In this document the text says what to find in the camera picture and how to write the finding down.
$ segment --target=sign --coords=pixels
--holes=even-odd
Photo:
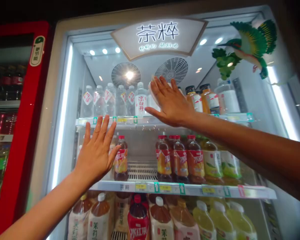
[[[191,56],[207,24],[200,19],[156,19],[117,29],[111,36],[129,61],[148,54]]]

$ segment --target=refrigerator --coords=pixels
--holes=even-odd
[[[47,22],[0,26],[0,233],[27,201],[49,63]]]

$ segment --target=ceiling light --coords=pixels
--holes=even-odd
[[[223,40],[223,38],[218,38],[218,39],[216,40],[215,44],[221,43],[222,40]]]

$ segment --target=hummingbird figurine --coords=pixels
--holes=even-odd
[[[232,47],[237,57],[254,64],[254,70],[258,67],[261,70],[261,78],[266,78],[268,76],[267,64],[262,56],[265,53],[271,54],[276,47],[277,31],[274,22],[267,20],[258,28],[243,22],[232,22],[230,25],[238,30],[241,39],[231,39],[218,46]]]

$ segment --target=refrigerator door frame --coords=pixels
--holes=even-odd
[[[49,48],[49,28],[46,21],[0,25],[0,37],[23,34],[33,34],[34,40],[38,36],[45,37],[41,62],[31,66],[29,59],[24,78],[23,96],[0,193],[0,234],[24,213],[50,55],[49,51],[44,52]]]

